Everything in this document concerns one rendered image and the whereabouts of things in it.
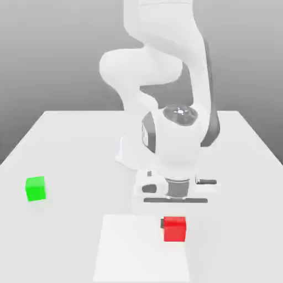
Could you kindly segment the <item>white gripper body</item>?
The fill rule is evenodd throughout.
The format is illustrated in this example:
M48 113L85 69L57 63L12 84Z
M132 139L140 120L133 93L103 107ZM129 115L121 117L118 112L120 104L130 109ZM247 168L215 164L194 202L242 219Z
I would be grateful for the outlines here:
M155 214L201 213L209 205L207 198L146 197L141 203L148 212Z

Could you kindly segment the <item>small red cube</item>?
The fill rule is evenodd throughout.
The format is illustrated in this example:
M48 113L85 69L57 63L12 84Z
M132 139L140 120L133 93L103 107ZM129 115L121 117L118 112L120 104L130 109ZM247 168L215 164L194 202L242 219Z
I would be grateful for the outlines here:
M184 242L187 229L186 218L164 217L163 229L165 242Z

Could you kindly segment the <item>small green cube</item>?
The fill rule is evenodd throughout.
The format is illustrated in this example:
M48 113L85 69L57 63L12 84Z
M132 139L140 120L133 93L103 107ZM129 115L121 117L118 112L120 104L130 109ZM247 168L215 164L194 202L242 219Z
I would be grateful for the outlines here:
M38 201L46 199L44 176L27 178L25 191L28 201Z

